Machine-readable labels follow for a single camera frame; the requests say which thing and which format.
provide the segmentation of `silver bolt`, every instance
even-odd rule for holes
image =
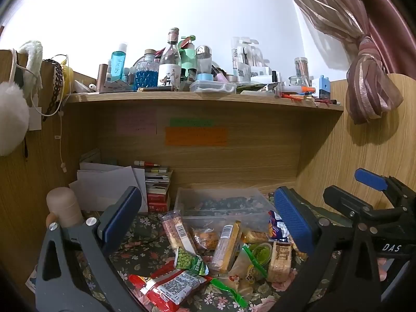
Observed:
[[[90,217],[90,218],[87,219],[87,225],[88,226],[93,226],[93,225],[95,225],[95,223],[97,223],[97,218]]]
[[[322,226],[329,225],[329,220],[327,220],[326,218],[320,218],[318,222],[319,222],[319,225],[322,225]]]
[[[53,231],[58,227],[58,223],[57,222],[53,222],[49,224],[49,230]]]
[[[361,231],[365,231],[365,230],[367,230],[367,225],[365,225],[364,223],[359,223],[359,224],[358,224],[358,228],[359,228]]]

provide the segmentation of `white pom-pom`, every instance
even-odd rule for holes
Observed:
[[[29,107],[16,83],[0,83],[0,156],[10,154],[29,127]]]

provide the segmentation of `pink sticky note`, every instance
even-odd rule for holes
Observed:
[[[154,108],[127,107],[116,111],[117,135],[156,135],[157,121]]]

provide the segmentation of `wooden shelf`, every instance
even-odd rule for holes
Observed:
[[[333,111],[344,111],[344,107],[334,104],[316,103],[313,101],[293,101],[291,99],[276,99],[273,97],[251,96],[251,95],[225,95],[218,93],[191,93],[191,92],[131,92],[131,93],[90,93],[77,95],[72,94],[68,98],[68,103],[82,102],[105,102],[105,101],[126,101],[126,100],[189,100],[189,101],[222,101],[222,102],[242,102],[242,103],[263,103],[276,104],[280,106],[294,106],[300,108],[319,108]]]

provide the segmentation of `wine bottle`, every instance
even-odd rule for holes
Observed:
[[[178,90],[180,85],[180,53],[178,48],[179,29],[172,28],[168,35],[168,45],[160,59],[158,87],[171,87]]]

